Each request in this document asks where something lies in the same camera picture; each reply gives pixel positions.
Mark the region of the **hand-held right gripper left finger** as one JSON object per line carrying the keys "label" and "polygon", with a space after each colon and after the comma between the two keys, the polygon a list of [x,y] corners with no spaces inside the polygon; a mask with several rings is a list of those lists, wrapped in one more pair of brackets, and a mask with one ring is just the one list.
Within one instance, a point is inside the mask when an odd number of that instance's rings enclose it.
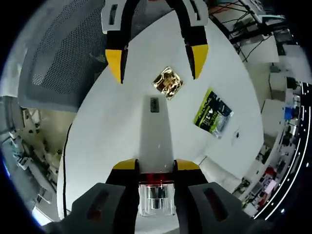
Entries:
{"label": "hand-held right gripper left finger", "polygon": [[139,205],[139,164],[116,164],[106,183],[97,183],[72,204],[69,215],[42,227],[45,234],[132,234]]}

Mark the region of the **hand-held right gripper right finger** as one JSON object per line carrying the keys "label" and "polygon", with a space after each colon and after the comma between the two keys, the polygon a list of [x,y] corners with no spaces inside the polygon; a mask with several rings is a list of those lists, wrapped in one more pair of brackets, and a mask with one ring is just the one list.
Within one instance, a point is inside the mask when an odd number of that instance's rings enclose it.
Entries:
{"label": "hand-held right gripper right finger", "polygon": [[175,206],[182,234],[246,234],[253,220],[241,201],[215,182],[208,182],[200,167],[176,159],[173,170]]}

